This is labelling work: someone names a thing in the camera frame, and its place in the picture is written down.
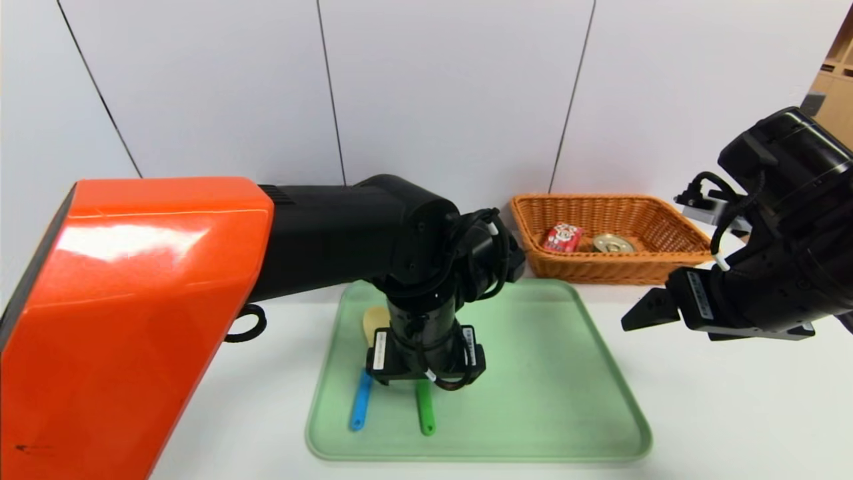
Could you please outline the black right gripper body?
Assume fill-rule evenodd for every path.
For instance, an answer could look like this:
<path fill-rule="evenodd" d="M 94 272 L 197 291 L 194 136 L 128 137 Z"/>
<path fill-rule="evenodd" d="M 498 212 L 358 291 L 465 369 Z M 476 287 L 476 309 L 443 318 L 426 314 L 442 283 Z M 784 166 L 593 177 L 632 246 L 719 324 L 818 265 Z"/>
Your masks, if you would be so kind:
<path fill-rule="evenodd" d="M 740 327 L 722 316 L 706 291 L 704 280 L 709 277 L 704 271 L 691 267 L 674 270 L 665 283 L 680 316 L 687 328 L 704 332 L 711 341 L 729 341 L 746 338 L 787 340 L 788 334 L 769 332 L 755 326 Z"/>

